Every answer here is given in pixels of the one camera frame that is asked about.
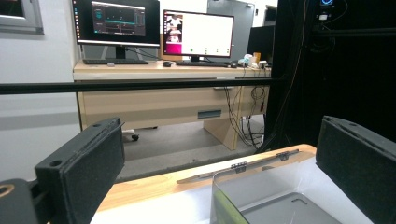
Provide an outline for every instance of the black foam block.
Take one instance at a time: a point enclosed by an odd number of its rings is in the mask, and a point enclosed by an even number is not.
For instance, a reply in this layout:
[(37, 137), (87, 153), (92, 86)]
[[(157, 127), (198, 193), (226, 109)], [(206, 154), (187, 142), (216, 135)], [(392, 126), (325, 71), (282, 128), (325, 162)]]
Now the black foam block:
[(35, 167), (55, 208), (51, 223), (90, 223), (124, 164), (120, 119), (93, 124)]
[(374, 223), (396, 223), (396, 144), (360, 125), (324, 117), (317, 165)]

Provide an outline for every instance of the black metal bar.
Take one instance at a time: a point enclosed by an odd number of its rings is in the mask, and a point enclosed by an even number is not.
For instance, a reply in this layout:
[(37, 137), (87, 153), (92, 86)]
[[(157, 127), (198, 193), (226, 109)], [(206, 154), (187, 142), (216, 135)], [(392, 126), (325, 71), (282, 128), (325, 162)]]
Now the black metal bar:
[(396, 28), (321, 30), (321, 31), (314, 31), (312, 35), (322, 36), (322, 37), (396, 36)]
[(0, 84), (0, 95), (81, 91), (135, 91), (202, 87), (258, 86), (283, 83), (282, 78), (183, 79), (133, 82), (9, 83)]

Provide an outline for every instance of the metal clip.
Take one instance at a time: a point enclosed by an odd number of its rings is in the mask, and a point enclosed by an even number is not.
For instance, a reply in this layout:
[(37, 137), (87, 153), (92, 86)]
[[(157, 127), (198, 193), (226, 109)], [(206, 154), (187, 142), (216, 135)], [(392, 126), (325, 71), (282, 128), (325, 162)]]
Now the metal clip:
[(248, 163), (246, 161), (243, 161), (243, 162), (239, 162), (237, 164), (232, 164), (231, 169), (235, 169), (235, 172), (237, 174), (239, 174), (239, 173), (246, 171), (247, 165), (248, 165)]
[(276, 156), (277, 156), (278, 158), (280, 158), (281, 161), (286, 161), (286, 160), (289, 159), (289, 154), (290, 154), (290, 153), (289, 153), (288, 151), (285, 151), (285, 152), (277, 153)]

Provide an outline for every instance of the black cable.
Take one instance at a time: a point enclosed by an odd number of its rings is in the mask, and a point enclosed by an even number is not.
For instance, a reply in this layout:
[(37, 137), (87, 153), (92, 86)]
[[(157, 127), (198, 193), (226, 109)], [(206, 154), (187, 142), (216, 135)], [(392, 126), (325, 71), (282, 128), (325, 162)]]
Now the black cable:
[(338, 16), (337, 18), (335, 18), (334, 20), (325, 21), (325, 22), (323, 22), (323, 24), (328, 24), (328, 23), (330, 23), (330, 22), (337, 21), (338, 19), (340, 19), (341, 17), (343, 17), (343, 16), (347, 13), (347, 10), (348, 10), (347, 0), (344, 0), (344, 3), (346, 4), (346, 9), (344, 10), (343, 14), (341, 14), (340, 16)]
[(248, 132), (249, 132), (249, 135), (250, 135), (250, 139), (251, 139), (251, 143), (252, 143), (253, 147), (254, 147), (256, 150), (259, 149), (259, 148), (256, 146), (256, 143), (254, 142), (253, 134), (252, 134), (252, 132), (251, 132), (250, 119), (247, 120), (247, 129), (248, 129)]
[(155, 55), (153, 55), (153, 54), (150, 54), (150, 53), (147, 53), (146, 51), (144, 51), (144, 50), (142, 50), (142, 49), (140, 49), (140, 48), (137, 48), (137, 49), (139, 49), (140, 51), (143, 51), (145, 54), (147, 54), (147, 55), (150, 55), (152, 58), (156, 58), (156, 59), (158, 59), (158, 60), (162, 60), (162, 58), (159, 58), (159, 57), (157, 57), (157, 56), (155, 56)]
[(246, 145), (249, 145), (249, 143), (246, 141), (246, 139), (245, 139), (244, 137), (242, 137), (241, 130), (239, 130), (239, 128), (235, 127), (235, 123), (237, 124), (238, 121), (236, 120), (235, 114), (233, 113), (233, 107), (231, 107), (230, 93), (228, 92), (227, 87), (225, 87), (224, 90), (225, 90), (225, 94), (226, 94), (227, 105), (228, 105), (228, 108), (229, 108), (229, 109), (228, 109), (228, 112), (229, 112), (229, 120), (230, 120), (231, 126), (232, 126), (233, 129), (236, 131), (236, 133), (239, 135), (239, 137), (242, 139), (242, 141), (243, 141)]
[[(262, 90), (261, 94), (257, 94), (257, 89)], [(256, 107), (256, 102), (260, 99), (262, 99), (262, 104), (265, 102), (265, 97), (266, 97), (266, 92), (265, 92), (265, 88), (264, 87), (254, 87), (251, 92), (250, 92), (250, 96), (254, 101), (254, 104), (252, 105), (251, 109), (250, 109), (250, 117), (253, 115), (254, 113), (254, 109)], [(249, 131), (249, 135), (250, 135), (250, 139), (253, 143), (253, 145), (255, 145), (254, 139), (253, 139), (253, 135), (252, 135), (252, 131), (251, 131), (251, 127), (250, 127), (250, 120), (247, 120), (247, 129)]]
[(229, 63), (229, 62), (214, 62), (214, 61), (208, 59), (207, 57), (204, 57), (204, 58), (205, 58), (205, 60), (203, 60), (202, 62), (207, 62), (207, 63), (225, 63), (225, 64)]
[[(245, 138), (247, 140), (252, 140), (251, 138), (247, 138), (247, 135), (250, 136), (250, 133), (245, 133), (244, 122), (242, 122), (241, 127), (242, 127), (242, 133), (245, 136)], [(252, 135), (262, 135), (262, 133), (260, 133), (261, 130), (262, 130), (262, 128), (260, 128), (256, 133), (251, 133), (251, 134)]]
[(266, 121), (267, 121), (267, 117), (266, 117), (265, 114), (262, 114), (262, 121), (263, 121), (263, 123), (264, 123), (264, 125), (263, 125), (263, 127), (262, 127), (262, 135), (263, 135), (264, 138), (265, 138), (265, 124), (266, 124)]
[(132, 50), (132, 49), (128, 49), (128, 48), (125, 48), (125, 49), (126, 49), (127, 51), (131, 51), (131, 52), (134, 52), (134, 53), (136, 53), (136, 54), (140, 54), (140, 55), (146, 56), (146, 57), (148, 57), (148, 58), (154, 58), (154, 59), (157, 59), (157, 60), (162, 60), (162, 58), (156, 57), (156, 56), (151, 55), (151, 54), (147, 55), (147, 54), (142, 54), (142, 53), (140, 53), (140, 52), (137, 52), (136, 50)]

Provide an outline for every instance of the black monitor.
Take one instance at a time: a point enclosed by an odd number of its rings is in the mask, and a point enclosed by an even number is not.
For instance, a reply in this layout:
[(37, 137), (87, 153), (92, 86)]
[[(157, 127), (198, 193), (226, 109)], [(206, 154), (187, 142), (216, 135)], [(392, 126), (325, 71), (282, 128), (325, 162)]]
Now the black monitor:
[(230, 58), (233, 16), (164, 10), (163, 54)]
[(247, 44), (247, 53), (261, 54), (260, 61), (267, 61), (270, 65), (273, 59), (275, 26), (252, 27)]
[(157, 0), (72, 0), (79, 45), (160, 47), (160, 2)]

